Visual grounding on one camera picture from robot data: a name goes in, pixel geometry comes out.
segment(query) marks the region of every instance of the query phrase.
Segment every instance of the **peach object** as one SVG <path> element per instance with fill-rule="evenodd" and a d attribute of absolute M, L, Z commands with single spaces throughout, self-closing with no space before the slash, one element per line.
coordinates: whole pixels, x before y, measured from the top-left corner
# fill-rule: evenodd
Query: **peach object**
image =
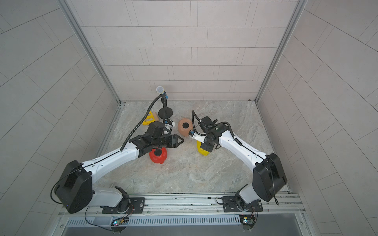
<path fill-rule="evenodd" d="M 183 118 L 178 123 L 178 132 L 184 136 L 189 136 L 189 131 L 193 129 L 192 121 L 188 118 Z"/>

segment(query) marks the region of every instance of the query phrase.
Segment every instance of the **black mounting plate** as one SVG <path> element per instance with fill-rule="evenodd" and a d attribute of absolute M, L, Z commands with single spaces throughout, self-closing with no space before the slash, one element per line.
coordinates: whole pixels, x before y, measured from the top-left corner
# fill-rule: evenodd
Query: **black mounting plate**
<path fill-rule="evenodd" d="M 146 199 L 144 197 L 131 197 L 130 198 L 130 202 L 134 207 L 133 214 L 140 214 L 143 212 L 145 200 Z M 103 208 L 102 213 L 103 214 L 118 214 L 119 212 L 113 211 L 111 209 Z"/>
<path fill-rule="evenodd" d="M 235 196 L 222 197 L 224 212 L 252 212 L 253 211 L 252 207 L 255 211 L 260 211 L 260 212 L 263 211 L 262 205 L 259 205 L 259 203 L 261 203 L 260 199 L 253 201 L 252 207 L 246 211 L 239 210 L 235 199 L 236 199 Z"/>

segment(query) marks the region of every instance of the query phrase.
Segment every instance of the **wall tile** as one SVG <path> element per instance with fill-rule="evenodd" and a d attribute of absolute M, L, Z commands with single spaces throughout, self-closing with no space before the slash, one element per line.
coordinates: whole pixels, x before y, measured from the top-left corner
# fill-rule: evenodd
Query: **wall tile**
<path fill-rule="evenodd" d="M 252 27 L 286 27 L 296 2 L 259 2 Z"/>
<path fill-rule="evenodd" d="M 92 47 L 104 47 L 104 43 L 95 26 L 82 26 L 81 29 Z"/>
<path fill-rule="evenodd" d="M 2 33 L 0 72 L 12 78 L 53 47 L 55 45 L 36 20 Z"/>
<path fill-rule="evenodd" d="M 319 134 L 316 138 L 318 139 L 319 143 L 322 144 L 324 141 L 335 135 L 337 132 L 342 130 L 342 126 L 338 121 L 333 123 L 329 126 L 326 130 L 324 130 L 321 134 Z"/>
<path fill-rule="evenodd" d="M 44 156 L 41 156 L 38 153 L 34 153 L 30 161 L 40 166 L 43 166 L 45 168 L 48 168 L 49 170 L 52 170 L 52 171 L 54 171 L 56 166 L 58 165 L 58 163 L 53 162 L 52 160 L 45 158 Z"/>
<path fill-rule="evenodd" d="M 328 23 L 314 16 L 308 11 L 303 11 L 293 35 L 306 47 L 312 49 Z"/>
<path fill-rule="evenodd" d="M 103 66 L 110 81 L 130 80 L 123 66 Z"/>
<path fill-rule="evenodd" d="M 97 74 L 88 82 L 76 99 L 89 112 L 105 87 L 104 81 Z"/>
<path fill-rule="evenodd" d="M 271 138 L 271 142 L 273 143 L 274 151 L 280 157 L 282 167 L 285 170 L 286 178 L 291 179 L 292 177 L 295 176 L 295 174 L 287 158 L 287 155 L 285 153 L 284 147 L 282 146 L 280 138 L 278 137 L 276 128 L 272 129 L 269 135 Z"/>
<path fill-rule="evenodd" d="M 29 110 L 0 141 L 0 192 L 5 193 L 44 141 L 53 125 Z"/>
<path fill-rule="evenodd" d="M 71 69 L 45 93 L 38 103 L 60 119 L 84 86 L 77 74 Z"/>
<path fill-rule="evenodd" d="M 285 89 L 288 89 L 294 77 L 297 75 L 297 71 L 284 56 L 281 56 L 278 61 L 274 73 L 280 79 Z"/>
<path fill-rule="evenodd" d="M 144 81 L 115 81 L 114 83 L 120 93 L 150 93 L 152 92 L 150 84 Z"/>
<path fill-rule="evenodd" d="M 356 141 L 356 144 L 373 164 L 373 166 L 378 169 L 378 130 L 374 130 L 370 134 L 362 137 Z"/>
<path fill-rule="evenodd" d="M 209 27 L 208 47 L 254 47 L 259 27 Z"/>
<path fill-rule="evenodd" d="M 378 52 L 341 30 L 333 29 L 316 55 L 363 98 L 378 88 Z"/>
<path fill-rule="evenodd" d="M 370 105 L 375 106 L 378 104 L 378 89 L 372 92 L 365 100 L 370 103 Z"/>
<path fill-rule="evenodd" d="M 45 33 L 48 35 L 48 37 L 51 39 L 51 41 L 54 43 L 54 45 L 57 46 L 58 44 L 60 44 L 59 39 L 56 37 L 56 35 L 54 34 L 50 26 L 47 24 L 43 16 L 36 18 L 36 20 L 38 21 L 39 25 L 43 28 Z"/>
<path fill-rule="evenodd" d="M 335 123 L 336 119 L 334 116 L 304 79 L 299 79 L 290 96 L 315 136 L 318 136 Z"/>
<path fill-rule="evenodd" d="M 146 48 L 150 65 L 191 65 L 191 48 Z"/>
<path fill-rule="evenodd" d="M 152 47 L 149 27 L 96 27 L 105 47 Z"/>
<path fill-rule="evenodd" d="M 79 60 L 75 47 L 66 40 L 33 62 L 24 72 L 47 92 Z"/>
<path fill-rule="evenodd" d="M 131 26 L 124 1 L 72 0 L 84 26 Z"/>
<path fill-rule="evenodd" d="M 377 170 L 345 130 L 341 130 L 325 141 L 322 147 L 364 216 L 366 218 L 376 217 L 378 209 L 375 204 L 375 196 L 378 193 L 378 186 L 375 184 L 378 178 Z"/>
<path fill-rule="evenodd" d="M 269 66 L 276 53 L 276 48 L 246 48 L 243 66 Z"/>
<path fill-rule="evenodd" d="M 356 39 L 377 16 L 378 2 L 322 1 L 314 14 Z"/>
<path fill-rule="evenodd" d="M 257 40 L 257 48 L 275 48 L 278 47 L 282 36 L 285 32 L 285 27 L 262 27 Z"/>
<path fill-rule="evenodd" d="M 325 223 L 317 223 L 320 233 L 341 233 L 339 226 L 337 225 L 336 221 L 332 222 L 325 222 Z"/>
<path fill-rule="evenodd" d="M 372 228 L 344 184 L 323 189 L 322 194 L 343 235 L 374 235 Z"/>
<path fill-rule="evenodd" d="M 257 93 L 261 87 L 261 81 L 236 81 L 234 92 Z"/>
<path fill-rule="evenodd" d="M 272 121 L 287 156 L 291 157 L 297 151 L 299 151 L 299 148 L 280 111 L 278 111 L 275 116 L 272 117 Z"/>
<path fill-rule="evenodd" d="M 83 147 L 84 149 L 86 149 L 88 147 L 88 143 L 86 141 L 84 141 L 82 138 L 80 138 L 79 136 L 75 135 L 75 137 L 73 138 L 73 140 L 79 144 L 81 147 Z"/>
<path fill-rule="evenodd" d="M 272 96 L 287 123 L 298 111 L 298 108 L 280 81 L 278 81 L 274 87 Z"/>
<path fill-rule="evenodd" d="M 34 104 L 32 109 L 40 116 L 45 118 L 52 125 L 56 125 L 56 123 L 58 122 L 58 119 L 55 116 L 53 116 L 50 112 L 48 112 L 44 107 L 42 107 L 39 103 Z"/>
<path fill-rule="evenodd" d="M 256 5 L 243 1 L 199 1 L 198 26 L 244 27 L 252 4 Z"/>
<path fill-rule="evenodd" d="M 52 173 L 45 167 L 28 162 L 0 199 L 0 227 L 3 235 L 16 234 L 18 227 L 13 227 L 14 219 L 23 222 Z"/>
<path fill-rule="evenodd" d="M 157 86 L 163 86 L 166 91 L 169 91 L 172 93 L 189 93 L 192 91 L 191 81 L 155 81 L 154 88 L 156 88 Z"/>
<path fill-rule="evenodd" d="M 41 194 L 39 195 L 37 199 L 38 201 L 56 205 L 56 203 L 50 199 L 51 188 L 60 179 L 60 176 L 62 175 L 62 172 L 64 168 L 66 167 L 66 165 L 73 160 L 80 161 L 81 157 L 84 154 L 84 151 L 85 149 L 82 148 L 75 141 L 71 142 L 71 144 L 67 148 L 67 151 L 64 153 L 64 156 L 62 157 L 61 161 L 56 167 L 54 173 L 51 175 L 50 179 L 47 178 L 48 179 L 47 184 L 45 185 Z"/>
<path fill-rule="evenodd" d="M 283 54 L 306 82 L 311 79 L 322 63 L 315 54 L 293 36 L 291 36 Z"/>
<path fill-rule="evenodd" d="M 335 219 L 333 218 L 305 159 L 302 158 L 298 160 L 292 166 L 316 223 L 334 221 Z"/>
<path fill-rule="evenodd" d="M 50 217 L 50 214 L 37 213 L 32 211 L 29 212 L 24 222 L 21 224 L 19 230 L 17 231 L 16 236 L 41 235 Z"/>
<path fill-rule="evenodd" d="M 206 47 L 207 28 L 151 27 L 155 47 Z"/>
<path fill-rule="evenodd" d="M 78 130 L 77 135 L 89 143 L 104 113 L 105 111 L 101 108 L 100 104 L 96 102 Z"/>
<path fill-rule="evenodd" d="M 85 116 L 71 105 L 38 148 L 37 153 L 59 163 L 84 119 Z"/>
<path fill-rule="evenodd" d="M 129 66 L 134 80 L 169 80 L 166 66 Z"/>
<path fill-rule="evenodd" d="M 62 10 L 58 9 L 50 12 L 44 15 L 43 18 L 60 42 L 63 42 L 74 34 Z"/>
<path fill-rule="evenodd" d="M 30 211 L 45 213 L 45 214 L 52 214 L 55 208 L 56 208 L 56 205 L 49 204 L 46 202 L 36 201 Z"/>
<path fill-rule="evenodd" d="M 317 141 L 303 117 L 290 128 L 315 180 L 320 180 L 336 172 L 331 161 Z"/>
<path fill-rule="evenodd" d="M 173 66 L 175 80 L 212 80 L 214 66 Z"/>
<path fill-rule="evenodd" d="M 97 51 L 107 66 L 143 65 L 139 48 L 97 48 Z"/>
<path fill-rule="evenodd" d="M 74 100 L 72 102 L 72 104 L 84 115 L 84 116 L 87 116 L 88 115 L 88 112 L 87 110 L 83 107 L 83 105 L 80 104 L 80 102 L 78 100 Z"/>
<path fill-rule="evenodd" d="M 218 80 L 253 80 L 257 66 L 220 66 Z"/>
<path fill-rule="evenodd" d="M 240 93 L 204 93 L 204 100 L 239 100 Z"/>
<path fill-rule="evenodd" d="M 138 19 L 136 18 L 133 1 L 125 1 L 127 13 L 129 14 L 132 26 L 139 26 Z"/>
<path fill-rule="evenodd" d="M 3 137 L 43 96 L 44 92 L 23 72 L 0 87 L 0 137 Z"/>
<path fill-rule="evenodd" d="M 332 32 L 334 26 L 333 25 L 330 25 L 328 24 L 325 28 L 325 30 L 323 31 L 323 33 L 320 35 L 320 38 L 316 41 L 316 44 L 315 46 L 311 49 L 311 51 L 313 53 L 317 53 L 320 49 L 320 47 L 323 45 L 324 41 L 328 38 L 328 36 L 330 35 L 330 33 Z"/>
<path fill-rule="evenodd" d="M 256 99 L 257 93 L 240 93 L 239 100 L 252 100 Z"/>
<path fill-rule="evenodd" d="M 202 81 L 201 86 L 197 86 L 197 92 L 227 93 L 230 86 L 231 81 Z"/>
<path fill-rule="evenodd" d="M 133 1 L 133 5 L 139 26 L 191 26 L 189 1 Z"/>
<path fill-rule="evenodd" d="M 2 3 L 0 14 L 12 27 L 16 27 L 58 8 L 56 2 L 49 0 L 6 1 Z"/>
<path fill-rule="evenodd" d="M 353 140 L 358 140 L 378 128 L 378 112 L 324 63 L 308 85 Z"/>
<path fill-rule="evenodd" d="M 342 183 L 342 180 L 338 173 L 334 173 L 334 174 L 331 174 L 330 176 L 327 176 L 323 179 L 318 180 L 316 183 L 318 184 L 319 189 L 322 190 L 322 189 L 334 186 L 336 184 L 340 184 Z"/>

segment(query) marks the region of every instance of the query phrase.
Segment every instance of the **metal bracket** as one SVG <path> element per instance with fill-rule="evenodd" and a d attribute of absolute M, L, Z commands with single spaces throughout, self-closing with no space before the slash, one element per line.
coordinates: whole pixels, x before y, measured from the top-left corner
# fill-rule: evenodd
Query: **metal bracket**
<path fill-rule="evenodd" d="M 252 207 L 255 211 L 263 211 L 263 208 L 262 208 L 262 204 L 261 204 L 261 201 L 258 199 L 258 200 L 255 200 L 252 202 L 252 207 L 249 208 L 248 210 L 246 211 L 242 211 L 238 208 L 238 206 L 236 205 L 236 197 L 235 196 L 224 196 L 222 197 L 222 201 L 223 201 L 223 211 L 224 212 L 252 212 Z"/>

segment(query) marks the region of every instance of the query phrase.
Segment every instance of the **mesh microphone head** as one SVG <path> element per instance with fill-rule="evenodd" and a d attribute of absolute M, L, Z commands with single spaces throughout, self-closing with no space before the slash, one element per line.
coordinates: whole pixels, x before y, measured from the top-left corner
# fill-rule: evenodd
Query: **mesh microphone head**
<path fill-rule="evenodd" d="M 163 94 L 164 93 L 164 88 L 162 86 L 157 86 L 156 87 L 156 92 L 158 92 L 158 94 Z"/>

